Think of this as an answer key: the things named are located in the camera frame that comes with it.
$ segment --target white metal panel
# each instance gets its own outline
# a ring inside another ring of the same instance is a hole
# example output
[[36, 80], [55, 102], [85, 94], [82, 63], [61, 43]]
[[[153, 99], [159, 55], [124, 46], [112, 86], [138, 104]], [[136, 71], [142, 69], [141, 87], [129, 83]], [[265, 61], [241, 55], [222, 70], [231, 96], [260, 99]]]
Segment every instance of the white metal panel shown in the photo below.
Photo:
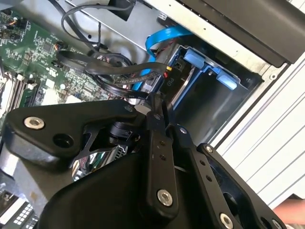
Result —
[[217, 149], [269, 206], [293, 193], [305, 174], [305, 54]]

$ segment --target black cable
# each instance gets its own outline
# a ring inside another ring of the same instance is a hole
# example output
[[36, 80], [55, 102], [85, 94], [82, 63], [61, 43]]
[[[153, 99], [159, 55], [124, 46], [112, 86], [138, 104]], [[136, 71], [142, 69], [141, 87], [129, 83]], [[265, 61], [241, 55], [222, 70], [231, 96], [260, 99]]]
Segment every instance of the black cable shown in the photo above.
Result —
[[139, 77], [134, 77], [134, 78], [129, 78], [129, 79], [117, 79], [115, 80], [114, 84], [115, 85], [128, 85], [128, 84], [134, 84], [138, 82], [143, 82], [149, 79], [152, 79], [154, 77], [159, 76], [159, 73], [156, 72], [150, 72], [148, 74], [139, 76]]
[[[61, 5], [56, 0], [48, 0], [55, 9], [64, 16], [66, 14], [66, 11], [61, 7]], [[93, 44], [96, 44], [96, 42], [89, 41], [83, 33], [77, 28], [77, 26], [74, 24], [74, 22], [70, 19], [70, 17], [67, 17], [66, 19], [67, 24], [70, 26], [70, 28], [73, 30], [73, 32], [79, 37], [79, 41], [84, 42], [91, 50], [94, 50]]]
[[102, 27], [102, 23], [99, 22], [99, 40], [97, 42], [97, 51], [99, 51], [101, 47], [101, 27]]
[[72, 34], [70, 34], [66, 28], [64, 27], [64, 22], [68, 19], [70, 19], [70, 15], [81, 11], [83, 9], [86, 8], [95, 8], [95, 9], [105, 9], [105, 10], [116, 10], [116, 11], [124, 11], [124, 10], [128, 10], [130, 8], [132, 8], [135, 5], [135, 0], [129, 1], [130, 5], [128, 7], [125, 8], [121, 8], [121, 7], [115, 7], [115, 6], [108, 6], [108, 5], [100, 5], [100, 4], [88, 4], [88, 5], [81, 5], [81, 6], [76, 6], [74, 8], [72, 8], [71, 10], [67, 11], [62, 19], [61, 19], [61, 27], [62, 29], [71, 37], [73, 37], [74, 39], [78, 40], [78, 41], [83, 41], [82, 39], [79, 39], [77, 37], [74, 37]]
[[113, 67], [111, 64], [77, 52], [58, 51], [57, 59], [69, 68], [91, 75], [124, 75], [151, 69], [161, 75], [168, 69], [164, 63], [148, 62], [127, 67]]
[[148, 62], [127, 67], [112, 67], [105, 65], [105, 62], [94, 59], [85, 67], [85, 71], [92, 75], [123, 75], [129, 73], [137, 73], [145, 69], [151, 69], [161, 75], [168, 69], [164, 63]]
[[[64, 15], [66, 15], [66, 11], [61, 7], [61, 5], [56, 0], [48, 0], [48, 1], [56, 8], [56, 10], [63, 17], [64, 17]], [[72, 36], [72, 37], [77, 39], [78, 41], [84, 42], [89, 47], [90, 50], [92, 50], [92, 51], [94, 51], [96, 53], [96, 55], [103, 55], [103, 56], [107, 56], [109, 58], [114, 57], [114, 58], [117, 58], [119, 61], [124, 62], [127, 66], [132, 65], [132, 62], [127, 57], [125, 57], [124, 55], [122, 55], [120, 53], [100, 53], [100, 52], [96, 51], [95, 48], [93, 47], [93, 44], [100, 43], [100, 40], [98, 42], [91, 42], [91, 41], [89, 41], [83, 35], [83, 33], [77, 28], [77, 26], [70, 19], [70, 17], [67, 17], [65, 20], [66, 20], [67, 24], [71, 27], [71, 29], [74, 31], [74, 33], [79, 37], [79, 39], [75, 38], [74, 36]], [[99, 39], [101, 38], [101, 34], [100, 34], [101, 33], [100, 26], [101, 25], [102, 24], [99, 22]]]
[[4, 65], [2, 61], [2, 56], [0, 56], [0, 76], [4, 77]]
[[134, 90], [129, 90], [129, 89], [124, 89], [115, 86], [114, 84], [106, 83], [102, 79], [99, 80], [98, 85], [104, 89], [105, 91], [119, 96], [119, 97], [124, 97], [127, 99], [142, 99], [145, 100], [148, 96], [148, 93], [146, 92], [139, 92], [139, 91], [134, 91]]

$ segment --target screw hole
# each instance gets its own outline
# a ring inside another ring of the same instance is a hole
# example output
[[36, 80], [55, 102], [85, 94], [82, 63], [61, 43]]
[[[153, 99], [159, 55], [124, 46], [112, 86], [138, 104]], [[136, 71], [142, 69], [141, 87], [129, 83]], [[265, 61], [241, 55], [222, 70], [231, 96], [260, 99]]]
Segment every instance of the screw hole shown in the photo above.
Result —
[[212, 178], [210, 176], [206, 175], [205, 177], [208, 181], [212, 182]]
[[160, 158], [162, 161], [166, 161], [166, 156], [164, 156], [163, 154], [160, 154]]
[[70, 148], [74, 144], [73, 139], [66, 134], [56, 134], [53, 137], [53, 142], [60, 148]]
[[32, 124], [34, 126], [38, 126], [40, 124], [40, 122], [38, 122], [37, 120], [30, 120], [30, 124]]

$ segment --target black plastic bracket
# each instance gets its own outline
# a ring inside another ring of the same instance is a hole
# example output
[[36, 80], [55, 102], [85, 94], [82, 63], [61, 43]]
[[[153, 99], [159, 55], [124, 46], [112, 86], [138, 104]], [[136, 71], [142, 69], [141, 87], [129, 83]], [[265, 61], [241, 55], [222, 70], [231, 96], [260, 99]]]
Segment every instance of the black plastic bracket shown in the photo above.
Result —
[[[7, 115], [2, 136], [12, 154], [52, 170], [65, 170], [82, 149], [90, 149], [101, 129], [115, 122], [132, 122], [137, 115], [123, 100], [20, 108]], [[31, 116], [43, 120], [44, 127], [26, 127], [24, 120]], [[106, 150], [114, 146], [104, 145]]]
[[259, 198], [213, 147], [208, 144], [200, 144], [197, 150], [207, 158], [204, 163], [211, 165], [213, 173], [217, 178], [221, 195], [226, 199], [234, 216], [238, 215], [243, 228], [278, 229], [274, 220], [281, 225], [281, 228], [286, 228], [279, 217]]

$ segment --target metal bolt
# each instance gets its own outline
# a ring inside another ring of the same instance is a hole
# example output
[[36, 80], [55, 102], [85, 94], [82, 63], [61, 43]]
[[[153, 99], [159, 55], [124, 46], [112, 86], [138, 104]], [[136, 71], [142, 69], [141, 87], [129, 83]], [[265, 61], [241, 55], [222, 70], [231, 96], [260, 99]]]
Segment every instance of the metal bolt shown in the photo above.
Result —
[[126, 111], [133, 112], [133, 108], [130, 106], [125, 106], [124, 108]]
[[154, 117], [158, 120], [160, 120], [160, 116], [158, 116], [157, 114], [154, 115]]
[[182, 127], [180, 127], [180, 131], [181, 131], [183, 134], [186, 134], [186, 133], [187, 133], [186, 129], [184, 129], [184, 128], [182, 128]]
[[223, 223], [225, 228], [227, 229], [233, 229], [233, 222], [226, 214], [221, 213], [220, 214], [220, 221]]
[[283, 229], [282, 226], [281, 226], [275, 219], [273, 219], [272, 222], [274, 223], [274, 225], [276, 226], [276, 228], [278, 228], [278, 229]]
[[212, 152], [213, 152], [212, 148], [210, 148], [209, 146], [205, 146], [204, 148], [205, 148], [206, 151], [208, 151], [209, 153], [212, 153]]
[[158, 200], [164, 205], [164, 206], [171, 206], [173, 204], [173, 198], [172, 195], [166, 191], [165, 189], [160, 189], [157, 192]]
[[24, 125], [33, 130], [40, 130], [44, 127], [44, 121], [37, 117], [28, 117], [24, 119]]

